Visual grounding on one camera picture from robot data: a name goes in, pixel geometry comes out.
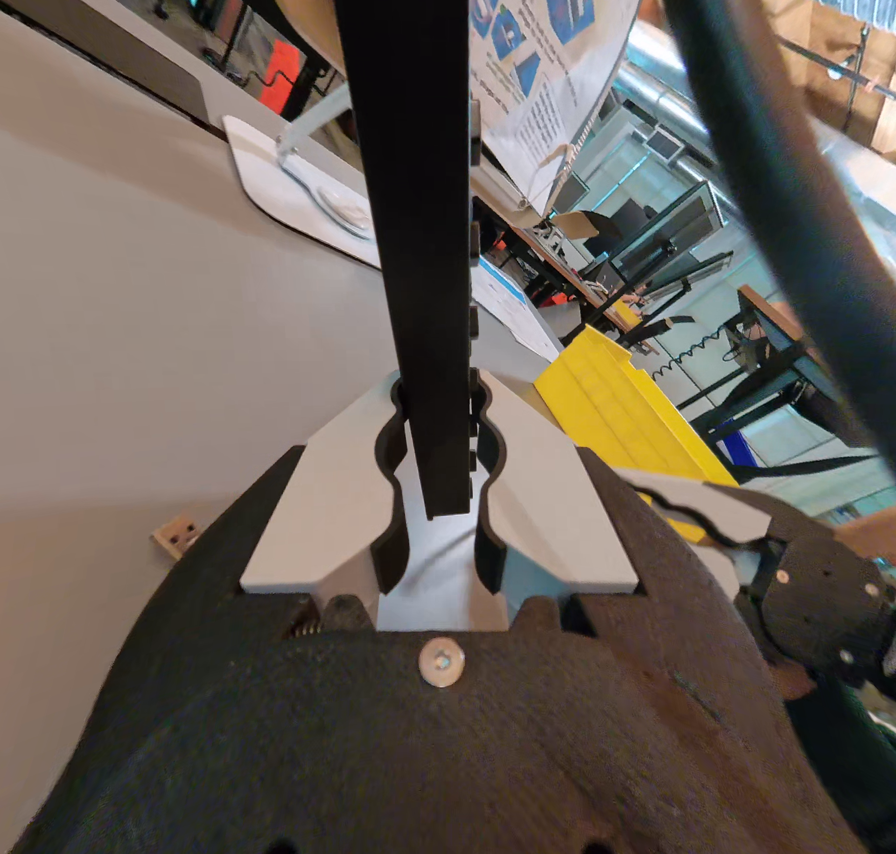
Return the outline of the person's right hand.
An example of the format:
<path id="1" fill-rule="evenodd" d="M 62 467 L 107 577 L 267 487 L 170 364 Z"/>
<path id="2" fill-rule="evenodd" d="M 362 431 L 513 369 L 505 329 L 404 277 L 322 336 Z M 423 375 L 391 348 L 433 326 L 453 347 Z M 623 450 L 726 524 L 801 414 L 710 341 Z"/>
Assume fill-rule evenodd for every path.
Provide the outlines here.
<path id="1" fill-rule="evenodd" d="M 858 556 L 895 565 L 895 506 L 840 524 L 833 533 Z"/>

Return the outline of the brown cardboard flag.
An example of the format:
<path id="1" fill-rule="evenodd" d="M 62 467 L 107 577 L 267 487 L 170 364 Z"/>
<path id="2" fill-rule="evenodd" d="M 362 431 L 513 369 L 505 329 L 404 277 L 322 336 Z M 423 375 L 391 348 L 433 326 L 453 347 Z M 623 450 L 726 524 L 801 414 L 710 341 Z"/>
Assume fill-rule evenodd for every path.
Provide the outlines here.
<path id="1" fill-rule="evenodd" d="M 592 210 L 556 214 L 551 223 L 571 241 L 584 241 L 594 237 L 619 240 L 622 237 L 619 226 L 611 218 Z"/>

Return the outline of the spiral metal duct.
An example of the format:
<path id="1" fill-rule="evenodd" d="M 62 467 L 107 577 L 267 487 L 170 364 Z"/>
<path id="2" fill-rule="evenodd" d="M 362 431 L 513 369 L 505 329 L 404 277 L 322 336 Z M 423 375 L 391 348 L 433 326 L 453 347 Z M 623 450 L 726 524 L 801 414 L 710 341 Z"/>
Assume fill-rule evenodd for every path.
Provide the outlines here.
<path id="1" fill-rule="evenodd" d="M 819 148 L 867 210 L 894 215 L 894 0 L 762 0 Z M 623 100 L 686 142 L 736 212 L 671 34 L 637 20 L 616 78 Z"/>

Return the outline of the wooden table black legs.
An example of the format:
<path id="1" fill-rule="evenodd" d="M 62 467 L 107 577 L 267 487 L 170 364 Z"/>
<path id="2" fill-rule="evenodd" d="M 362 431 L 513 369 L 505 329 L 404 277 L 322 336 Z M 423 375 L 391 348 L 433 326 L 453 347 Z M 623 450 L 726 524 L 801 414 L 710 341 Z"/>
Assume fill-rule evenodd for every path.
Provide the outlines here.
<path id="1" fill-rule="evenodd" d="M 735 316 L 719 327 L 728 371 L 683 402 L 704 409 L 690 424 L 718 451 L 763 419 L 789 410 L 850 449 L 872 444 L 837 392 L 833 376 L 793 310 L 749 286 L 737 291 Z"/>

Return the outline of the orange plastic object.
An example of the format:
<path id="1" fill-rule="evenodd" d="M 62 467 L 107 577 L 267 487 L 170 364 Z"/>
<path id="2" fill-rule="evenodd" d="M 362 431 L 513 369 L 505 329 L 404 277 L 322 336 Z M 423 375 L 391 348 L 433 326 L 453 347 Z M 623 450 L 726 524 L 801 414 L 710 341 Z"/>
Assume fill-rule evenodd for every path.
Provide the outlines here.
<path id="1" fill-rule="evenodd" d="M 288 105 L 307 57 L 294 44 L 276 38 L 262 75 L 260 104 L 284 119 L 294 118 L 295 111 Z"/>

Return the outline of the person's right forearm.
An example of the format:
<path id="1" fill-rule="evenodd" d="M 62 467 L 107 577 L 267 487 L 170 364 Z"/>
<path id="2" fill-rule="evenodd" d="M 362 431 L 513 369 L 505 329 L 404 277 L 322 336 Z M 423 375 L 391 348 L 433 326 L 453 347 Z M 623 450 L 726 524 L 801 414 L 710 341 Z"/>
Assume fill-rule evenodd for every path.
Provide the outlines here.
<path id="1" fill-rule="evenodd" d="M 792 680 L 786 710 L 805 756 L 870 852 L 895 851 L 895 736 L 835 678 Z"/>

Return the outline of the grey desk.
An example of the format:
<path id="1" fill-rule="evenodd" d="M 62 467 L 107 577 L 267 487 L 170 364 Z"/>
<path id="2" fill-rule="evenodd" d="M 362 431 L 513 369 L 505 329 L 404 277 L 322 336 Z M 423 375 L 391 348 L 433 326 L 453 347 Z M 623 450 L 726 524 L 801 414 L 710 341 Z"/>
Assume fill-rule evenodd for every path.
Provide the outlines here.
<path id="1" fill-rule="evenodd" d="M 245 197 L 230 148 L 2 16 L 2 852 L 171 558 L 397 368 L 381 274 Z"/>

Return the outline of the black flat bar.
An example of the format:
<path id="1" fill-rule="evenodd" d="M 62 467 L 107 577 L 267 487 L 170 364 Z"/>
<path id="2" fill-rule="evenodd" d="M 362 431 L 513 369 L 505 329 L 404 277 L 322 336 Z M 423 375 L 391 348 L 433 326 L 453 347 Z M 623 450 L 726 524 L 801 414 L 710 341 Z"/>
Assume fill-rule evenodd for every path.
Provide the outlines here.
<path id="1" fill-rule="evenodd" d="M 855 464 L 876 459 L 875 454 L 839 456 L 827 459 L 811 459 L 773 467 L 730 465 L 727 470 L 731 477 L 743 485 L 756 479 L 787 479 L 820 474 L 827 471 L 849 467 Z"/>

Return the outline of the yellow plastic bin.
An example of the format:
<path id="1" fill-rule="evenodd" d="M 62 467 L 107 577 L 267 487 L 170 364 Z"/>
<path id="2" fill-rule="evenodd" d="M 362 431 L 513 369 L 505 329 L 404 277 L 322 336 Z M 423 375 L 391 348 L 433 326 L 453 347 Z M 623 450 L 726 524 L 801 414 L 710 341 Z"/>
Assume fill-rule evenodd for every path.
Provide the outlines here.
<path id="1" fill-rule="evenodd" d="M 575 444 L 610 467 L 737 485 L 632 355 L 599 332 L 580 333 L 534 386 Z"/>

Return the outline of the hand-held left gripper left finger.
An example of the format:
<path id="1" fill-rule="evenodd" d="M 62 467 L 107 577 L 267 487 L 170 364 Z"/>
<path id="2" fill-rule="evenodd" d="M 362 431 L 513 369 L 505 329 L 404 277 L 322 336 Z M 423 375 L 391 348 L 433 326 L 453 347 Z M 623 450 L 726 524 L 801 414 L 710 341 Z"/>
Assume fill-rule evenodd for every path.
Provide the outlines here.
<path id="1" fill-rule="evenodd" d="M 352 595 L 377 619 L 380 598 L 409 561 L 396 477 L 408 453 L 399 388 L 399 373 L 387 375 L 309 439 L 242 574 L 242 591 L 306 594 L 319 613 Z"/>

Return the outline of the white paper sheet blue border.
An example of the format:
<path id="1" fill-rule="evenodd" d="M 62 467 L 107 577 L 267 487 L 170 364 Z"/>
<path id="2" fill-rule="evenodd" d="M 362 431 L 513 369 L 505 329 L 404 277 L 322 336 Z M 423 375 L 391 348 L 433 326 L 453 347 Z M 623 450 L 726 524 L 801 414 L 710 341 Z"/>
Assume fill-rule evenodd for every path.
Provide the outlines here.
<path id="1" fill-rule="evenodd" d="M 560 348 L 539 321 L 523 291 L 499 268 L 479 259 L 471 267 L 472 300 L 498 320 L 522 346 L 552 363 Z"/>

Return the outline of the black computer monitor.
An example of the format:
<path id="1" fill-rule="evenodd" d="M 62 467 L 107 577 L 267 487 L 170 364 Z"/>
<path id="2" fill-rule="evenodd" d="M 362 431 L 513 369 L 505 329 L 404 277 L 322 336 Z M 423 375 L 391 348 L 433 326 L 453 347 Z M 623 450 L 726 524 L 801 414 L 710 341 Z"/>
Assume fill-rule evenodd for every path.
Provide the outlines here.
<path id="1" fill-rule="evenodd" d="M 721 231 L 723 224 L 713 185 L 700 181 L 621 243 L 601 264 L 595 280 L 611 295 L 626 285 L 647 284 Z"/>

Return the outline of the black cable silver plug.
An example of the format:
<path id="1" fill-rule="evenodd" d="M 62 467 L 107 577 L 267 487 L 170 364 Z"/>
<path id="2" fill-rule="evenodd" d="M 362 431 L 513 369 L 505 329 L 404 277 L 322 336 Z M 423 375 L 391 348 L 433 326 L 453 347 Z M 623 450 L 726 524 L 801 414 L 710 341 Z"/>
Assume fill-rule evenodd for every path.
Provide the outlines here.
<path id="1" fill-rule="evenodd" d="M 202 533 L 202 527 L 195 520 L 186 514 L 180 514 L 155 528 L 150 540 L 174 561 L 179 561 Z"/>

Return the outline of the cardboard instruction board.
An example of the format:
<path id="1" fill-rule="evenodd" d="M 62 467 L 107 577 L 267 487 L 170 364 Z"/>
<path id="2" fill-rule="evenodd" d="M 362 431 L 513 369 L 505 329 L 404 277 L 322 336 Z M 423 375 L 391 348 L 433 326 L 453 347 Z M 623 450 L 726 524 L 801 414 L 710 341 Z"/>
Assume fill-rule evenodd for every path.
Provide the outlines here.
<path id="1" fill-rule="evenodd" d="M 515 190 L 510 211 L 543 216 L 609 92 L 641 0 L 275 2 L 347 80 L 355 107 L 357 84 L 373 94 L 387 57 L 429 120 L 439 100 L 467 89 L 483 144 Z"/>

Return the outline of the wooden workbench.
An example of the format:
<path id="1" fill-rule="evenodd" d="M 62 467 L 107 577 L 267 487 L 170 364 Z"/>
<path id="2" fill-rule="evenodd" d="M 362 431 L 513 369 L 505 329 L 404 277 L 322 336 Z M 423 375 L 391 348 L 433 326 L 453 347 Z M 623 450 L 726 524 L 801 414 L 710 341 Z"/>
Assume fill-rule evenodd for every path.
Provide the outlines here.
<path id="1" fill-rule="evenodd" d="M 671 327 L 667 320 L 644 322 L 635 296 L 624 296 L 601 311 L 609 295 L 569 265 L 564 241 L 555 241 L 551 248 L 537 234 L 500 220 L 479 201 L 474 207 L 483 256 L 521 288 L 533 307 L 553 316 L 554 334 L 564 342 L 589 325 L 598 332 L 616 333 L 623 346 L 650 353 L 651 339 Z"/>

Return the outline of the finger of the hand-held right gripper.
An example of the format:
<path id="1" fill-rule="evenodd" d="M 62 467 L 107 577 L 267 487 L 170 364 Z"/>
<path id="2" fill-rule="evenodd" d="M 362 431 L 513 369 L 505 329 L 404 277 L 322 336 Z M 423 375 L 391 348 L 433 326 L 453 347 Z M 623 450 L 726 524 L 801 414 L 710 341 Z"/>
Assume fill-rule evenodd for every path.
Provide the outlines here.
<path id="1" fill-rule="evenodd" d="M 733 497 L 734 488 L 626 467 L 616 474 L 661 515 L 699 527 L 724 546 L 747 546 L 767 536 L 770 516 Z"/>
<path id="2" fill-rule="evenodd" d="M 689 546 L 727 597 L 736 597 L 748 587 L 759 570 L 761 556 L 756 552 L 707 542 L 690 543 Z"/>

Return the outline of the blue box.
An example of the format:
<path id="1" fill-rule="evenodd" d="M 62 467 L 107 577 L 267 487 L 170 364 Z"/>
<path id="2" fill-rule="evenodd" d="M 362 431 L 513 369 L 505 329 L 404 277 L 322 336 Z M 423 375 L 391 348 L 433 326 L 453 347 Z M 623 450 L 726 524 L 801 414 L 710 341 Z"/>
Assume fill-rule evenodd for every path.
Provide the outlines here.
<path id="1" fill-rule="evenodd" d="M 721 438 L 717 443 L 722 452 L 735 467 L 756 468 L 759 463 L 744 434 L 735 431 Z"/>

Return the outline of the black usb hub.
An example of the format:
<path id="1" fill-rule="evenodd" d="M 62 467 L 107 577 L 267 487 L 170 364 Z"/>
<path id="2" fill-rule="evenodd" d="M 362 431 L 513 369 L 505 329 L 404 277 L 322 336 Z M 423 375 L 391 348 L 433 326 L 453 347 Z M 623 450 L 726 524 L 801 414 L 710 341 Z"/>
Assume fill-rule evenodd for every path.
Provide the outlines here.
<path id="1" fill-rule="evenodd" d="M 429 519 L 469 510 L 469 0 L 333 0 Z"/>

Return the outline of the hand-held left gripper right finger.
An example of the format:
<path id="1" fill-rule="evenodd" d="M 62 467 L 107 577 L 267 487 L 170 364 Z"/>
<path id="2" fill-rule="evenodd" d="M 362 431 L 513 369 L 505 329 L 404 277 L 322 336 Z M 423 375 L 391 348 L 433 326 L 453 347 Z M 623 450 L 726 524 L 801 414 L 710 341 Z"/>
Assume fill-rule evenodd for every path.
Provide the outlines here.
<path id="1" fill-rule="evenodd" d="M 499 378 L 476 371 L 476 458 L 487 472 L 474 563 L 512 620 L 525 601 L 630 595 L 639 578 L 577 446 Z"/>

